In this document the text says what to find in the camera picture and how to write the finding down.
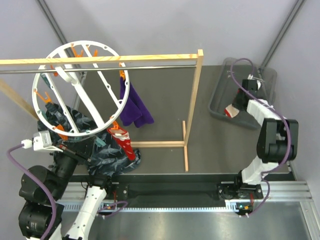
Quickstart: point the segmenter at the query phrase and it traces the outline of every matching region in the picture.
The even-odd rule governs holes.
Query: gray floor
[[[258,130],[250,130],[213,118],[207,109],[219,77],[220,66],[204,66],[188,143],[189,172],[193,174],[238,173],[256,156]],[[119,73],[103,73],[115,94],[119,94]],[[181,141],[182,120],[187,120],[193,69],[130,71],[130,81],[151,112],[155,123],[126,129],[133,141]],[[116,106],[96,72],[89,72],[84,88],[102,117],[107,120]],[[88,114],[81,102],[79,111]],[[141,148],[141,164],[129,174],[182,174],[182,148]],[[76,173],[86,171],[79,168]],[[288,172],[285,166],[281,172]]]
[[[77,212],[64,212],[62,233]],[[235,213],[122,212],[96,217],[90,240],[311,240],[298,202],[268,202],[255,215]]]

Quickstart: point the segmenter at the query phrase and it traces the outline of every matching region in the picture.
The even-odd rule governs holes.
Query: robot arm
[[[54,146],[48,131],[41,131],[34,135],[33,141],[24,140],[24,148],[31,148],[37,152],[52,152],[54,167],[52,170],[36,165],[28,171],[35,175],[51,192],[54,200],[59,200],[69,183],[70,177],[78,164],[91,161],[93,146],[96,138],[89,137],[75,143]],[[111,188],[111,180],[107,176],[91,178],[84,203],[67,234],[61,235],[61,215],[64,206],[56,203],[56,218],[54,225],[45,239],[49,240],[88,240],[90,228],[102,201],[107,195],[106,189]],[[39,240],[45,232],[52,217],[50,202],[42,189],[27,175],[21,178],[19,196],[26,200],[19,215],[19,227],[23,236],[28,240]]]
[[[271,123],[280,123],[281,125],[281,119],[278,115],[273,113],[270,108],[271,106],[268,105],[268,102],[266,100],[260,99],[261,102],[263,102],[265,105],[261,105],[256,100],[249,100],[246,111],[254,117],[254,119],[260,124],[261,132],[257,144],[257,156],[253,159],[253,161],[250,163],[250,165],[241,171],[241,178],[242,182],[244,184],[248,185],[258,185],[261,183],[262,179],[267,175],[267,171],[275,169],[279,165],[279,161],[283,159],[284,156],[279,155],[277,157],[278,161],[269,161],[269,159],[266,157],[266,155],[269,155],[269,150],[266,149],[266,152],[264,152],[263,146],[260,146],[262,144],[262,137],[264,137],[265,134],[271,134],[271,132],[267,132],[267,129],[263,127],[264,121],[266,125],[269,125]],[[281,136],[280,133],[275,133],[276,129],[273,129],[272,134],[275,134],[274,140],[272,143],[269,144],[280,144]],[[297,154],[297,150],[295,148],[295,154],[294,156],[291,156],[291,159],[293,159]]]
[[[259,85],[256,80],[244,79],[242,87],[248,90],[252,95],[258,95]],[[246,111],[254,117],[260,124],[261,130],[256,145],[256,157],[250,165],[241,170],[235,177],[234,183],[220,184],[219,193],[222,199],[249,198],[249,194],[254,194],[256,198],[262,198],[261,182],[283,161],[288,147],[287,130],[282,119],[271,111],[272,106],[266,100],[250,99],[247,94],[238,89],[237,95],[231,105],[226,109],[226,115],[235,117],[240,111]],[[297,155],[298,148],[298,128],[299,124],[296,120],[286,119],[286,123],[290,130],[291,144],[290,152],[287,160],[294,160]]]

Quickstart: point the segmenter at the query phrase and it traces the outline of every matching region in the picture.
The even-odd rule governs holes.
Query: white plug
[[[24,149],[29,149],[29,148],[31,148],[32,147],[32,140],[30,140],[30,139],[25,139],[25,140],[22,140],[21,141],[21,144],[23,144],[23,148]]]

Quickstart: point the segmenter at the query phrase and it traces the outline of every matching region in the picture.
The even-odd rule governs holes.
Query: metal rail
[[[315,203],[302,201],[300,205],[311,239],[318,240],[320,238],[320,218]]]
[[[99,68],[68,68],[69,72],[90,72],[90,71],[119,71],[119,70],[148,70],[148,69],[189,69],[196,65],[173,65],[173,66],[128,66],[128,67],[99,67]],[[35,69],[35,70],[0,70],[0,74],[42,74],[55,73],[55,69]]]
[[[304,202],[312,203],[313,199],[305,181],[270,181],[270,195],[267,202]],[[263,195],[267,193],[267,185],[261,183]],[[81,187],[79,182],[69,182],[60,203],[68,205],[68,211],[80,209],[85,197],[85,190]],[[232,212],[236,203],[246,203],[249,199],[232,199],[225,200],[226,207],[188,207],[176,208],[167,207],[160,208],[130,208],[128,212]],[[261,202],[261,199],[255,199],[256,202]]]
[[[289,27],[294,22],[295,18],[299,14],[301,8],[303,7],[306,0],[297,0],[295,4],[293,5],[292,9],[290,10],[290,13],[288,14],[286,20],[284,21],[278,35],[276,36],[275,40],[273,41],[268,53],[266,54],[264,60],[262,61],[261,67],[266,67],[268,63],[270,62],[271,58],[275,54],[278,46],[280,45],[282,39],[286,35]]]
[[[45,0],[35,0],[39,5],[41,11],[43,12],[45,18],[48,20],[48,23],[52,27],[53,32],[55,33],[56,37],[58,38],[61,45],[65,45],[68,43],[64,33],[62,32],[61,28],[59,27],[54,15],[50,11],[49,6],[47,5]],[[69,58],[75,57],[74,53],[70,48],[66,49],[66,54]]]
[[[99,209],[105,205],[113,203],[113,200],[104,200]],[[79,212],[83,205],[83,201],[58,201],[64,205],[64,212]],[[103,210],[104,213],[112,213],[113,210]],[[126,207],[121,212],[123,213],[234,213],[238,212],[235,203],[225,203],[225,206],[217,207]]]

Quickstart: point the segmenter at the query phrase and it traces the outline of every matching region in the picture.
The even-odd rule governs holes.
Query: white circular drying rack
[[[114,51],[111,47],[109,47],[105,44],[102,44],[102,43],[96,42],[96,41],[81,40],[81,41],[70,42],[70,43],[67,43],[65,45],[62,45],[62,46],[56,48],[46,58],[47,59],[48,58],[59,58],[59,57],[60,58],[68,58],[68,56],[66,54],[66,49],[71,48],[71,47],[76,47],[76,46],[81,46],[83,48],[84,53],[87,55],[87,56],[84,55],[84,57],[92,57],[92,54],[90,53],[88,47],[96,47],[100,56],[105,56],[105,54],[103,54],[104,51],[107,51],[114,56],[119,56],[119,54],[116,51]],[[96,63],[93,63],[92,65],[94,68],[98,68],[98,65]],[[41,65],[39,67],[39,70],[44,70],[44,69],[46,69],[46,65]],[[35,109],[35,112],[38,115],[41,122],[43,122],[43,124],[45,126],[47,126],[50,130],[56,132],[57,134],[61,134],[61,135],[69,136],[69,137],[84,137],[84,136],[88,136],[88,135],[93,135],[93,134],[96,134],[96,133],[106,129],[108,126],[110,126],[112,124],[112,122],[120,115],[120,113],[124,109],[126,102],[127,102],[127,99],[128,99],[128,96],[129,96],[130,80],[129,80],[128,71],[124,70],[125,91],[124,91],[123,99],[117,99],[116,95],[112,91],[110,84],[107,82],[107,80],[104,77],[104,75],[102,74],[102,72],[97,71],[106,90],[109,92],[111,98],[113,99],[115,105],[117,106],[117,111],[112,116],[110,116],[110,119],[107,122],[105,122],[102,119],[101,115],[99,114],[97,108],[94,106],[94,104],[92,103],[92,101],[88,97],[86,91],[84,90],[83,86],[81,85],[81,82],[79,81],[75,72],[65,72],[64,69],[73,69],[73,66],[71,64],[55,66],[55,70],[59,74],[59,76],[61,78],[63,78],[67,83],[72,84],[72,86],[76,90],[77,94],[79,95],[80,99],[82,100],[84,105],[89,110],[93,120],[95,121],[95,123],[97,125],[97,128],[90,130],[90,131],[86,131],[86,132],[79,132],[71,114],[67,110],[67,107],[66,107],[61,95],[59,94],[59,92],[56,88],[56,85],[53,81],[53,78],[51,77],[51,75],[49,73],[42,73],[42,74],[44,74],[46,76],[46,78],[50,84],[50,88],[54,92],[54,94],[58,100],[58,103],[60,104],[61,108],[63,109],[63,113],[66,116],[66,118],[68,119],[68,121],[72,127],[72,130],[71,131],[59,130],[56,128],[56,126],[51,125],[46,120],[46,118],[43,116],[42,111],[38,105],[38,98],[37,98],[37,93],[36,93],[36,91],[38,91],[37,86],[38,86],[39,78],[41,78],[41,74],[37,73],[34,77],[33,85],[32,85],[32,103],[33,103],[33,107]]]

